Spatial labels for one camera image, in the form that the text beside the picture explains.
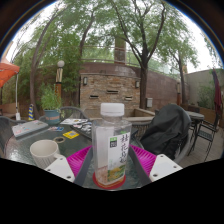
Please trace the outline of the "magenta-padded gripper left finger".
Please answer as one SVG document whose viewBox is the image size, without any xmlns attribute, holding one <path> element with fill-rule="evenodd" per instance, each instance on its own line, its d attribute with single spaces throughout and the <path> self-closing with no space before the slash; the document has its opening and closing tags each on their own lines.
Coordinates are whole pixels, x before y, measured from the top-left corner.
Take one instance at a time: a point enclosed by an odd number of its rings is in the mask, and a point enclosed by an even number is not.
<svg viewBox="0 0 224 224">
<path fill-rule="evenodd" d="M 46 171 L 59 176 L 69 182 L 82 186 L 84 184 L 90 162 L 92 160 L 92 147 L 85 147 L 68 158 L 58 157 Z"/>
</svg>

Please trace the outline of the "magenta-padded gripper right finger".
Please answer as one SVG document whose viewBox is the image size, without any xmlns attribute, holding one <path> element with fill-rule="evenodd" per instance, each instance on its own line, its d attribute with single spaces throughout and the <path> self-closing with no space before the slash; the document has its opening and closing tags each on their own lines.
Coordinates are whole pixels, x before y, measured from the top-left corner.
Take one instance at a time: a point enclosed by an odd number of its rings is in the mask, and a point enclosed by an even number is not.
<svg viewBox="0 0 224 224">
<path fill-rule="evenodd" d="M 129 156 L 143 186 L 181 170 L 181 167 L 166 155 L 154 155 L 135 145 L 130 146 Z"/>
</svg>

